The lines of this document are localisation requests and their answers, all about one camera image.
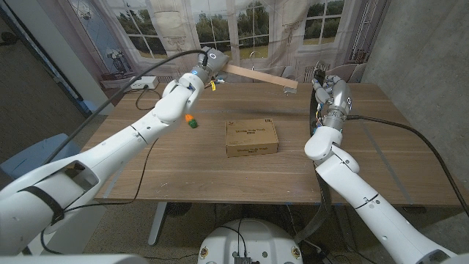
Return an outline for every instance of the tree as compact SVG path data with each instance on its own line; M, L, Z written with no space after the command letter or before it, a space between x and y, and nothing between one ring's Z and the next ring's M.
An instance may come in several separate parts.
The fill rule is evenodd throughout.
M203 13L199 15L199 22L196 24L197 34L199 36L199 42L207 43L213 42L212 24L207 14Z
M344 0L328 2L328 10L326 15L340 15L344 9Z
M139 31L135 27L135 25L132 22L132 18L130 17L130 14L128 12L120 13L117 16L117 20L119 21L120 25L124 29L125 33L127 34L139 34Z
M309 7L308 17L324 15L324 4L313 4Z
M147 44L145 44L145 40L143 37L129 37L132 44L141 52L149 53Z
M135 22L137 23L137 26L139 26L142 34L156 35L156 30L152 24L152 19L149 17L148 10L137 11L139 15L135 14L132 10L130 10L130 12L132 13L133 19L135 19Z
M262 6L262 3L260 1L253 1L247 8L245 13L241 12L237 17L238 37L244 38L269 34L269 13ZM240 40L240 44L246 48L252 47L254 41L253 39Z
M340 18L327 18L324 21L324 31L322 37L335 37L339 27Z
M229 40L228 20L222 15L212 16L213 34L215 41Z
M305 39L319 38L321 35L322 19L306 21Z

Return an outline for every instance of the wooden plank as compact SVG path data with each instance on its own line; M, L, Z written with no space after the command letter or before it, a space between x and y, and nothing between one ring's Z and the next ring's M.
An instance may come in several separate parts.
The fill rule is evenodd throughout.
M221 70L225 71L227 73L233 73L233 74L236 74L236 75L239 75L239 76L253 78L253 79L256 79L256 80L260 80L260 81L266 81L266 82L269 82L269 83L272 83L272 84L278 84L278 85L285 86L285 87L290 87L290 88L293 88L293 89L296 89L297 86L298 86L297 81L289 80L287 78L282 78L282 77L278 77L278 76L273 76L273 75L266 74L266 73L261 73L261 72L255 71L255 70L249 70L249 69L234 66L234 65L226 65Z

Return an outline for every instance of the floor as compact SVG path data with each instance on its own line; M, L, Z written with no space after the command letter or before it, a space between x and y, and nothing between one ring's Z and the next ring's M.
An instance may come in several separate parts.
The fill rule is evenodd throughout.
M75 139L84 146L88 138L97 130L105 117L98 116ZM294 234L285 205L215 205L192 204L191 209L182 216L167 216L161 229L156 246L148 246L147 239L157 203L138 201L130 205L108 206L104 217L85 248L84 253L131 253L149 258L149 263L195 263L197 256L184 257L181 260L159 260L157 258L179 258L196 254L202 241L220 225L235 219L258 218L271 221ZM297 229L312 218L317 206L292 205ZM459 208L426 208L426 213L408 213L402 208L399 211L414 227L440 245L456 253L469 251L469 218ZM353 236L357 250L376 263L394 263L387 251L381 246L359 216L347 209L353 226ZM339 226L332 214L317 230L309 241L320 246L331 262L369 263L356 253L349 252L339 235ZM310 246L300 245L304 263L320 263Z

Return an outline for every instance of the green object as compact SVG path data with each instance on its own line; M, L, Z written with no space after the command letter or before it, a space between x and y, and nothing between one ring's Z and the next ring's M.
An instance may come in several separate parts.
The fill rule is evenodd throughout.
M191 126L191 128L196 128L197 127L197 121L196 120L191 120L188 122L188 124Z

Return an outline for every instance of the field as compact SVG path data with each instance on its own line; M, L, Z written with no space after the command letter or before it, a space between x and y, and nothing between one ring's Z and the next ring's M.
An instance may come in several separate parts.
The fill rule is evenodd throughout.
M336 37L323 37L321 44L332 43ZM303 40L303 45L318 45L320 43L319 38Z
M264 45L264 46L259 46L256 47L256 53L253 54L253 58L261 59L261 58L267 58L269 56L269 46ZM241 59L249 59L249 55L251 55L251 52L254 50L253 47L250 48L240 48L240 58ZM226 55L229 56L229 58L232 58L232 51L225 51L224 52Z

